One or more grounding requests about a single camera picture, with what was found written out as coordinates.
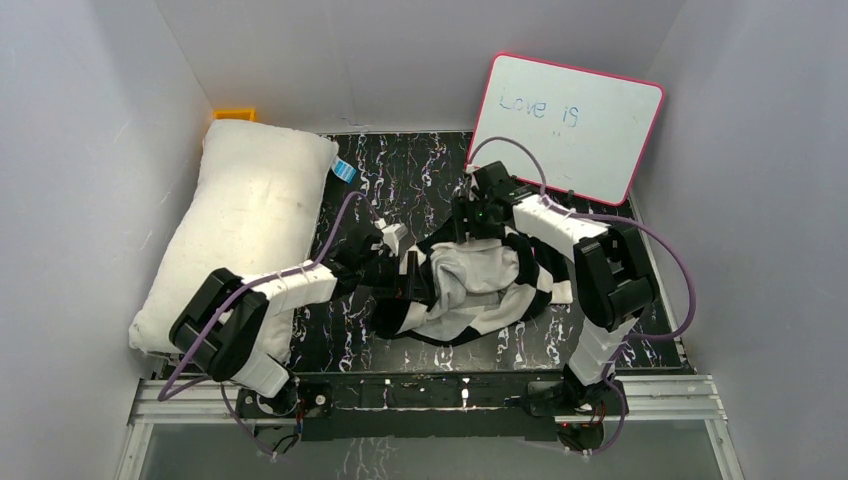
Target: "wire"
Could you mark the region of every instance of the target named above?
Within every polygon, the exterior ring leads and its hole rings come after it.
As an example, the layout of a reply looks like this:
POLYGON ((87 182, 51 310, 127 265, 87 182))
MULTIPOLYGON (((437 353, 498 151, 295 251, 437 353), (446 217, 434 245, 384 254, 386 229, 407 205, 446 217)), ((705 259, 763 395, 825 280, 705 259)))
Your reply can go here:
POLYGON ((683 323, 680 324, 677 330, 671 333, 665 333, 662 335, 631 333, 628 335, 628 338, 635 338, 638 340, 650 340, 654 342, 667 342, 679 337, 683 332, 685 332, 689 328, 690 325, 692 325, 692 321, 695 319, 695 308, 697 306, 697 295, 695 294, 695 284, 692 280, 692 272, 689 270, 686 264, 683 263, 683 259, 681 258, 677 250, 675 250, 674 247, 669 245, 668 242, 664 238, 662 238, 660 234, 657 233, 653 228, 645 224, 639 223, 636 220, 631 220, 629 218, 619 217, 616 215, 571 212, 560 207, 548 197, 544 197, 542 199, 542 202, 544 202, 548 208, 559 213, 560 215, 570 215, 571 218, 583 218, 586 220, 595 220, 607 223, 617 222, 634 226, 648 234, 649 237, 653 238, 657 241, 657 243, 662 245, 663 248, 665 248, 669 255, 671 255, 671 257, 674 259, 674 261, 677 262, 677 265, 680 268, 680 272, 683 274, 683 280, 686 282, 686 289, 689 292, 689 310, 686 312, 686 317, 683 319, 683 323))
MULTIPOLYGON (((171 373, 171 376, 168 377, 168 380, 165 382, 165 385, 162 387, 162 390, 159 391, 159 395, 157 396, 157 399, 160 402, 170 400, 170 399, 174 398, 176 395, 179 395, 181 392, 185 391, 186 389, 193 387, 194 385, 197 385, 199 383, 205 382, 206 380, 211 379, 211 377, 209 377, 209 376, 198 377, 194 380, 191 380, 190 382, 187 382, 185 385, 181 385, 177 388, 172 388, 174 386, 174 383, 179 378, 179 376, 183 373, 183 370, 185 370, 185 368, 188 366, 188 364, 191 363, 192 359, 194 358, 195 353, 197 353, 197 350, 200 348, 200 345, 202 345, 203 342, 206 340, 206 337, 209 335, 209 332, 211 332, 212 329, 215 327, 215 324, 218 322, 218 319, 221 317, 221 315, 224 312, 226 312, 227 310, 230 309, 230 307, 233 305, 233 303, 235 303, 236 300, 244 292, 248 291, 249 289, 251 289, 251 288, 253 288, 257 285, 262 285, 263 283, 267 283, 267 282, 277 280, 277 279, 282 279, 282 278, 285 278, 285 277, 288 277, 288 276, 291 276, 291 275, 295 275, 297 273, 301 273, 303 271, 312 270, 314 268, 317 268, 317 266, 321 264, 321 262, 324 260, 324 257, 326 257, 327 253, 330 251, 330 246, 332 245, 333 240, 335 240, 335 238, 336 238, 336 234, 339 231, 339 225, 341 225, 342 217, 344 216, 344 213, 347 210, 348 205, 350 204, 351 200, 353 200, 355 197, 361 198, 361 199, 366 201, 366 204, 368 205, 368 208, 371 211, 371 216, 374 220, 378 220, 380 218, 380 215, 377 213, 377 210, 374 208, 373 205, 371 205, 371 202, 368 201, 368 197, 366 197, 364 193, 359 192, 359 191, 353 191, 353 192, 350 192, 349 194, 347 194, 347 196, 344 199, 344 202, 342 203, 342 207, 339 209, 339 213, 336 215, 336 220, 335 220, 335 222, 333 222, 333 228, 330 230, 330 235, 327 238, 327 243, 324 244, 324 248, 321 249, 321 251, 318 253, 318 256, 315 257, 315 260, 313 260, 312 263, 307 265, 305 268, 301 268, 300 266, 295 266, 295 267, 291 267, 291 268, 282 270, 280 272, 275 272, 275 273, 272 273, 272 274, 269 274, 269 275, 265 275, 264 277, 260 277, 256 280, 245 283, 244 285, 239 287, 235 292, 233 292, 229 297, 227 297, 227 299, 224 300, 224 303, 222 303, 221 306, 218 307, 217 310, 215 310, 215 313, 212 314, 212 317, 209 319, 208 322, 206 322, 206 326, 203 327, 203 330, 200 331, 200 334, 197 336, 194 343, 191 345, 191 347, 189 347, 188 351, 185 353, 182 360, 180 360, 180 363, 177 365, 177 368, 175 368, 174 371, 171 373)), ((224 403, 227 406, 227 411, 230 412, 230 416, 233 417, 233 420, 236 421, 236 423, 239 425, 239 427, 241 427, 241 429, 245 433, 247 433, 248 436, 250 436, 250 438, 253 440, 253 442, 259 447, 259 450, 262 451, 263 453, 265 453, 266 455, 270 455, 271 457, 274 457, 275 456, 274 449, 271 449, 264 442, 262 442, 261 440, 256 438, 256 436, 253 435, 253 432, 250 431, 250 428, 236 414, 235 410, 233 409, 233 406, 230 404, 230 399, 227 398, 227 393, 226 393, 226 390, 225 390, 223 383, 221 384, 221 397, 224 399, 224 403)), ((302 420, 303 420, 303 417, 300 417, 300 420, 298 421, 299 434, 302 434, 302 432, 303 432, 303 422, 302 422, 302 420)))
POLYGON ((542 165, 539 163, 538 160, 536 160, 536 156, 533 155, 533 153, 530 152, 530 150, 528 150, 527 147, 522 145, 517 140, 513 140, 511 138, 501 137, 501 136, 489 137, 489 138, 483 140, 482 142, 480 142, 477 145, 477 147, 474 148, 474 150, 471 152, 471 156, 468 157, 468 164, 474 165, 474 157, 477 156, 477 153, 480 152, 480 149, 485 147, 489 143, 494 142, 495 140, 498 140, 498 141, 501 141, 501 142, 506 142, 506 143, 509 143, 510 145, 515 145, 516 147, 521 149, 521 151, 524 152, 528 157, 530 157, 530 160, 533 162, 533 165, 536 165, 536 171, 538 171, 539 176, 542 177, 542 183, 539 185, 539 196, 544 197, 545 196, 545 188, 547 188, 547 186, 548 186, 548 180, 545 178, 545 172, 542 171, 542 165))
POLYGON ((627 345, 627 342, 629 340, 638 339, 638 340, 651 340, 651 341, 670 341, 670 340, 674 340, 675 338, 679 337, 681 334, 683 334, 683 332, 685 332, 689 328, 689 326, 692 324, 692 321, 695 318, 695 307, 697 305, 697 298, 696 298, 696 295, 695 295, 695 285, 694 285, 693 280, 692 280, 692 274, 689 271, 689 268, 686 267, 686 264, 683 263, 683 259, 680 257, 680 254, 677 253, 677 250, 672 248, 672 246, 669 245, 669 243, 666 242, 665 239, 663 239, 651 227, 648 227, 647 225, 644 225, 644 224, 637 222, 635 220, 631 220, 629 218, 619 217, 619 216, 616 216, 616 215, 601 215, 601 214, 594 214, 594 213, 571 212, 571 211, 566 210, 565 208, 562 208, 559 205, 557 205, 553 200, 551 200, 545 194, 545 187, 547 186, 547 181, 545 180, 545 173, 542 171, 542 165, 536 159, 536 156, 533 155, 533 153, 530 150, 527 149, 527 147, 525 147, 524 145, 522 145, 520 142, 518 142, 516 140, 513 140, 511 138, 507 138, 507 137, 500 137, 500 136, 489 137, 489 138, 483 140, 482 142, 480 142, 480 144, 477 145, 477 148, 475 148, 474 151, 471 152, 471 156, 468 158, 468 163, 470 165, 473 165, 474 164, 474 157, 477 156, 477 153, 480 151, 480 149, 484 145, 487 145, 488 143, 495 141, 495 140, 499 140, 499 141, 503 141, 503 142, 515 145, 516 147, 521 149, 521 151, 523 151, 530 158, 530 160, 533 162, 533 165, 536 166, 536 170, 539 172, 539 176, 542 178, 542 184, 540 185, 540 188, 539 188, 539 196, 542 198, 542 202, 545 204, 545 206, 547 208, 551 209, 552 211, 554 211, 554 212, 556 212, 560 215, 570 216, 570 217, 573 217, 573 218, 583 218, 583 219, 586 219, 586 220, 595 220, 595 221, 600 221, 600 222, 618 222, 618 223, 625 223, 627 225, 632 225, 632 226, 642 230, 643 232, 648 234, 648 236, 650 236, 651 238, 656 240, 657 243, 662 245, 663 248, 665 248, 666 251, 672 256, 672 258, 674 258, 674 261, 677 262, 677 266, 680 268, 680 271, 683 273, 683 279, 686 282, 686 289, 689 293, 689 310, 686 312, 686 318, 683 320, 683 323, 680 324, 680 327, 678 327, 677 330, 675 330, 671 333, 666 333, 666 334, 662 334, 662 335, 647 335, 647 334, 643 334, 643 333, 630 333, 630 334, 626 335, 624 337, 624 339, 622 340, 621 345, 619 345, 618 348, 615 350, 615 352, 612 354, 612 356, 608 360, 606 366, 604 366, 603 371, 601 372, 601 378, 603 379, 603 382, 613 392, 615 392, 616 396, 618 397, 619 404, 621 405, 621 417, 619 417, 618 426, 616 427, 615 432, 613 433, 612 437, 610 437, 609 441, 607 441, 606 443, 604 443, 600 447, 598 447, 594 450, 588 451, 589 454, 603 452, 603 451, 607 450, 613 443, 615 443, 615 441, 618 440, 618 437, 621 435, 621 431, 624 429, 624 415, 625 415, 625 412, 627 411, 627 398, 624 396, 624 393, 622 393, 621 390, 619 390, 619 388, 609 379, 609 372, 612 369, 612 366, 615 364, 615 361, 622 354, 622 352, 624 352, 625 345, 627 345))
POLYGON ((289 453, 289 450, 294 448, 294 446, 297 445, 297 442, 299 442, 299 441, 300 441, 300 437, 297 437, 297 436, 294 437, 294 440, 292 440, 288 445, 286 445, 286 448, 284 448, 281 453, 283 455, 285 455, 286 453, 289 453))
POLYGON ((282 445, 283 442, 285 442, 286 440, 289 440, 289 439, 297 439, 297 434, 293 433, 291 435, 286 435, 285 437, 281 438, 277 443, 274 444, 274 451, 276 452, 277 449, 280 448, 280 445, 282 445))
POLYGON ((598 425, 601 425, 605 418, 607 418, 607 404, 601 402, 601 417, 598 419, 598 425))

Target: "black platform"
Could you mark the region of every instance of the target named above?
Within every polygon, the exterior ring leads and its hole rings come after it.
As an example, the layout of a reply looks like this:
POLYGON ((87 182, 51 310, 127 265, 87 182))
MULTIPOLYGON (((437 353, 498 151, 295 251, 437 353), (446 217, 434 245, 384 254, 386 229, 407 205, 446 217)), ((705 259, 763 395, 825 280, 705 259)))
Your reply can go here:
MULTIPOLYGON (((418 240, 448 218, 451 196, 461 184, 470 133, 337 135, 332 139, 340 145, 339 156, 359 173, 351 185, 332 176, 327 180, 313 256, 326 242, 344 196, 354 189, 364 192, 389 223, 404 223, 418 240)), ((609 207, 575 199, 574 206, 583 212, 633 216, 629 202, 609 207)), ((363 205, 350 209, 340 233, 364 215, 363 205)), ((577 340, 573 327, 582 321, 577 304, 551 307, 535 321, 518 323, 460 347, 435 347, 411 338, 375 337, 366 328, 373 306, 373 299, 360 290, 329 305, 298 310, 289 366, 300 373, 553 373, 560 371, 570 356, 577 340)), ((669 332, 664 306, 657 302, 636 330, 669 332)), ((677 371, 681 366, 673 343, 634 341, 617 370, 677 371)))

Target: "blue tag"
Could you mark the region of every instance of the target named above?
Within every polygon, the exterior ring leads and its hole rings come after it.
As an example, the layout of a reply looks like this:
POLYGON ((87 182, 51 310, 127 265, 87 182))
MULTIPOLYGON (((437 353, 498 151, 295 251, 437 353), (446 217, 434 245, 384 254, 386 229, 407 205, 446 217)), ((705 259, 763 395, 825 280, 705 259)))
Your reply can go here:
POLYGON ((333 173, 336 174, 337 177, 341 178, 345 181, 345 183, 350 183, 353 181, 353 177, 356 175, 356 169, 353 166, 339 157, 336 157, 333 160, 332 164, 333 173))

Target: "white wall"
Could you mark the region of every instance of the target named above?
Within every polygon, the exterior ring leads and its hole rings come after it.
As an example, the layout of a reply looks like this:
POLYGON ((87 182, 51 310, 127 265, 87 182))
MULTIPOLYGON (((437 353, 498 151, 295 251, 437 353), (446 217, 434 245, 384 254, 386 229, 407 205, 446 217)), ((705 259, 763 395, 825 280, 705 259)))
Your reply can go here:
POLYGON ((748 478, 848 478, 846 25, 845 2, 689 0, 648 75, 668 102, 637 194, 694 270, 687 351, 748 478))
POLYGON ((209 113, 152 1, 0 1, 0 478, 114 475, 209 113))
POLYGON ((319 132, 471 130, 509 50, 644 76, 684 0, 156 0, 215 108, 319 132))

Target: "glass panel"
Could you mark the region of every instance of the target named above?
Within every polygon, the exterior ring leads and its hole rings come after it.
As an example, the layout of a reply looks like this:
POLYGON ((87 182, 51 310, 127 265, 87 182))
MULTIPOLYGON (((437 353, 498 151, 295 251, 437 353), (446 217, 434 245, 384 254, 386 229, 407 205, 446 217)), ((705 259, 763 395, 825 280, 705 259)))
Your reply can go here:
MULTIPOLYGON (((607 430, 614 423, 606 422, 607 430)), ((275 442, 289 429, 265 430, 275 442)), ((271 463, 234 425, 158 425, 142 478, 720 479, 703 421, 628 422, 617 444, 585 461, 559 443, 520 438, 357 438, 304 442, 271 463)))

